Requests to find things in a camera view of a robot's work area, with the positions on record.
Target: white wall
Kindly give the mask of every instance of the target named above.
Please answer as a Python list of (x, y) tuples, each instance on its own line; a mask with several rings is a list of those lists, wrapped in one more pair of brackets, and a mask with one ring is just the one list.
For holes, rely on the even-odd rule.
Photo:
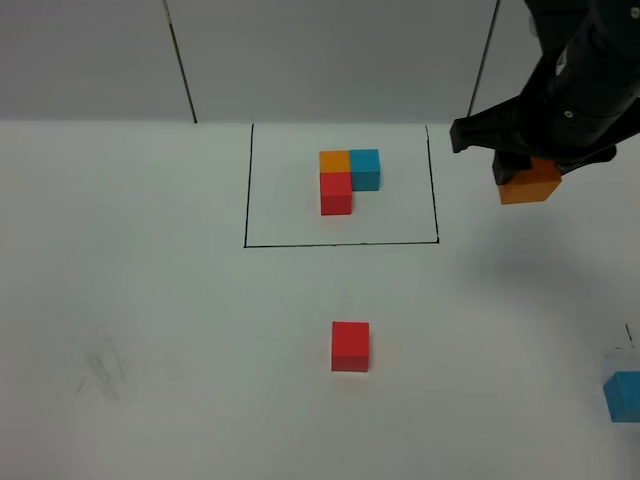
[(201, 121), (466, 115), (495, 0), (169, 2)]
[(0, 118), (190, 120), (160, 0), (2, 0)]
[(471, 113), (478, 113), (519, 95), (542, 50), (529, 28), (524, 0), (502, 0), (487, 52), (482, 79)]

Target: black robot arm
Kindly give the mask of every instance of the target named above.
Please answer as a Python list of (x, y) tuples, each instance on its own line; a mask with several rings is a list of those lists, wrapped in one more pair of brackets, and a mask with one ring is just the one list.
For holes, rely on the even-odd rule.
[(640, 0), (526, 0), (542, 58), (522, 93), (458, 119), (454, 152), (495, 150), (498, 185), (531, 168), (561, 174), (610, 161), (616, 144), (640, 133)]

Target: stacked blocks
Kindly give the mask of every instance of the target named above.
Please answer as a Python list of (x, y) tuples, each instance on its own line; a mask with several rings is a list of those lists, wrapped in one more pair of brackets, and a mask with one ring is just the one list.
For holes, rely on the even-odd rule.
[(611, 421), (640, 423), (640, 372), (616, 372), (604, 386)]
[(322, 215), (350, 215), (354, 191), (380, 190), (378, 150), (320, 152)]
[(367, 372), (369, 370), (369, 324), (333, 322), (331, 370)]
[(349, 152), (320, 152), (320, 204), (322, 215), (350, 215), (353, 190)]
[(378, 150), (350, 150), (351, 185), (354, 192), (380, 190)]

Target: white table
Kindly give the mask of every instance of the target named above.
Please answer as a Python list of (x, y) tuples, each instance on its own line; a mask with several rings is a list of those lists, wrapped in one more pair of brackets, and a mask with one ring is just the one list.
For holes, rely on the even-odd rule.
[(250, 128), (0, 124), (0, 477), (638, 478), (640, 141), (502, 207), (432, 125), (439, 245), (243, 249)]

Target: colored block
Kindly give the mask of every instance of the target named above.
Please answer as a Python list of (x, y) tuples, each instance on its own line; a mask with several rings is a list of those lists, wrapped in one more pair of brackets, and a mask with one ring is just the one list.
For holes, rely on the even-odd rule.
[(498, 185), (503, 205), (544, 202), (562, 182), (562, 175), (551, 160), (531, 158), (533, 168), (516, 173), (506, 185)]
[(350, 150), (351, 184), (354, 191), (380, 190), (378, 150)]
[(351, 174), (320, 174), (320, 213), (322, 215), (350, 215), (353, 210)]
[(331, 370), (333, 372), (366, 372), (369, 370), (368, 323), (333, 322)]
[(640, 423), (640, 372), (616, 372), (604, 386), (614, 423)]
[(320, 152), (320, 173), (349, 172), (349, 151)]

